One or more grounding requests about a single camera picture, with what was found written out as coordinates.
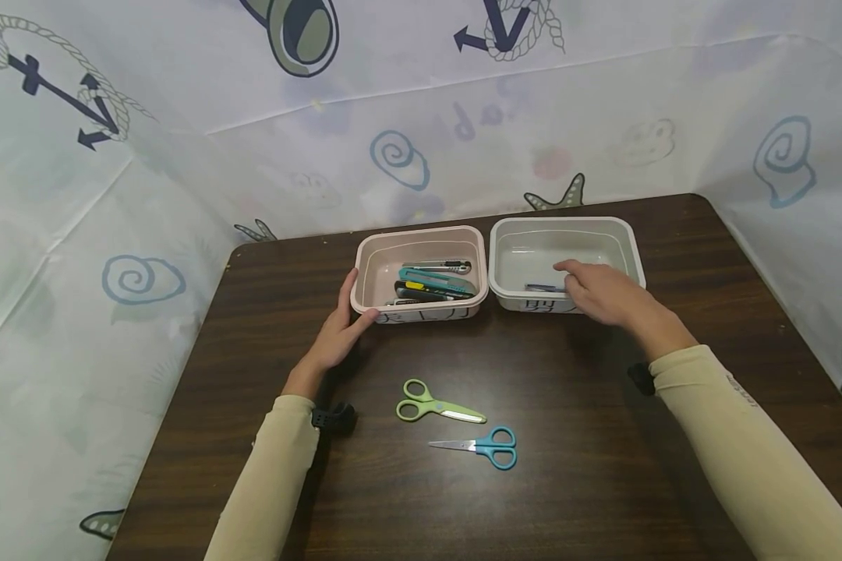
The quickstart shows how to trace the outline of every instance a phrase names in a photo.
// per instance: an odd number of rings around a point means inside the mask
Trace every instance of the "pink plastic container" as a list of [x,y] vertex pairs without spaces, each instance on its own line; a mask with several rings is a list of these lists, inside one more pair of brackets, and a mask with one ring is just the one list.
[[[393,283],[399,268],[408,261],[428,259],[467,259],[472,271],[461,278],[478,289],[469,300],[425,302],[417,305],[386,306],[396,296]],[[446,321],[473,317],[480,310],[490,286],[486,283],[486,253],[483,235],[470,226],[450,226],[427,230],[394,231],[364,238],[356,253],[359,276],[352,286],[350,302],[356,312],[378,308],[378,323]]]

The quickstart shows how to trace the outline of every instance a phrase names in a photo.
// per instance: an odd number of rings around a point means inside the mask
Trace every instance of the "arm sleeve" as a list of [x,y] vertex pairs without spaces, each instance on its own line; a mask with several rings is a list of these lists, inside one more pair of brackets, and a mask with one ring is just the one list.
[[708,347],[649,367],[705,475],[758,559],[841,559],[842,508]]
[[206,561],[278,559],[318,447],[314,403],[280,396],[256,435],[209,543]]

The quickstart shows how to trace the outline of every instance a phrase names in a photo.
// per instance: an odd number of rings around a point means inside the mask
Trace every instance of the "black wristband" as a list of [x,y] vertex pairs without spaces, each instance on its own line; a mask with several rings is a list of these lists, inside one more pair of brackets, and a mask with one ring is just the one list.
[[636,389],[644,396],[655,395],[655,379],[648,371],[647,362],[636,362],[635,365],[627,368],[627,376],[633,380]]
[[311,412],[311,425],[316,429],[346,433],[356,426],[356,417],[356,409],[341,401],[333,411],[314,409]]

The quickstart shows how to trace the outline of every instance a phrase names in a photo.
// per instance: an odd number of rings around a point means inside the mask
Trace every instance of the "white plastic container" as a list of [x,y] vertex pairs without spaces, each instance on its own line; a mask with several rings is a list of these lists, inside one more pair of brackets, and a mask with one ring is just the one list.
[[[428,259],[467,259],[472,271],[461,278],[474,284],[478,294],[469,300],[423,302],[417,305],[386,306],[396,296],[393,283],[402,264]],[[450,226],[427,230],[394,231],[368,236],[356,253],[359,276],[349,296],[352,308],[364,313],[378,308],[378,323],[414,323],[473,317],[490,289],[486,284],[486,250],[483,235],[472,226]]]
[[604,263],[642,288],[646,275],[630,225],[614,217],[504,218],[490,232],[490,288],[513,312],[580,313],[564,293],[526,291],[524,284],[564,286],[565,259]]

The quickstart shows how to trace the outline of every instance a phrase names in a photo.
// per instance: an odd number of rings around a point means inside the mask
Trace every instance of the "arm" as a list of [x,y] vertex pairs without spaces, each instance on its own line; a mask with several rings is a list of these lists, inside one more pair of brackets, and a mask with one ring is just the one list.
[[632,332],[656,392],[761,560],[842,559],[842,508],[788,438],[675,314],[620,271],[564,261],[576,305]]
[[281,396],[258,430],[204,561],[278,559],[318,446],[318,429],[311,425],[314,397],[327,369],[345,358],[377,318],[378,311],[370,309],[349,325],[349,291],[356,274],[352,270],[346,277],[337,309],[321,327],[309,353],[290,372]]

